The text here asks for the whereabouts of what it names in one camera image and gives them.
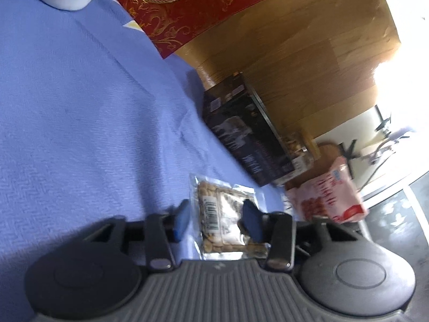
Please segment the pink snack bag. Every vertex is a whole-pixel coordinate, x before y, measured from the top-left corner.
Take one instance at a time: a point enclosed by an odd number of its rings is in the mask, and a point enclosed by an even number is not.
[[[368,211],[362,204],[348,172],[347,161],[338,157],[329,172],[287,191],[287,195],[304,220],[314,215],[330,217],[337,223],[359,221]]]

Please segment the dark floor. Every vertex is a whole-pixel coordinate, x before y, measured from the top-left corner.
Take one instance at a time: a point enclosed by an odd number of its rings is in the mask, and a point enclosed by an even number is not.
[[[410,187],[429,218],[429,173]],[[366,217],[366,223],[374,242],[400,255],[413,267],[416,274],[416,291],[406,314],[415,322],[427,321],[429,245],[404,191],[372,207]]]

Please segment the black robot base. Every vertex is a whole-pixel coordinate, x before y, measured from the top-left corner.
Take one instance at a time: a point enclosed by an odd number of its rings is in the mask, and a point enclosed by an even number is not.
[[[108,219],[41,257],[25,277],[32,322],[410,322],[410,265],[325,218],[296,224],[248,202],[242,226],[270,238],[266,261],[177,266],[168,242],[181,240],[188,208]],[[145,240],[146,266],[126,255],[131,240]]]

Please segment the red gift bag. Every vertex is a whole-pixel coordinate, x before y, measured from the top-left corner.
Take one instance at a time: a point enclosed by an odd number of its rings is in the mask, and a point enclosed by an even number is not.
[[[118,1],[165,58],[205,30],[261,0],[179,0],[167,4]]]

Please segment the black box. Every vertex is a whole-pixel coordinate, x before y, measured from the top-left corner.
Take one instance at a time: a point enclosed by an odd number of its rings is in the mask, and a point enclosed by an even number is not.
[[[205,92],[203,119],[259,186],[294,170],[264,105],[241,73]]]

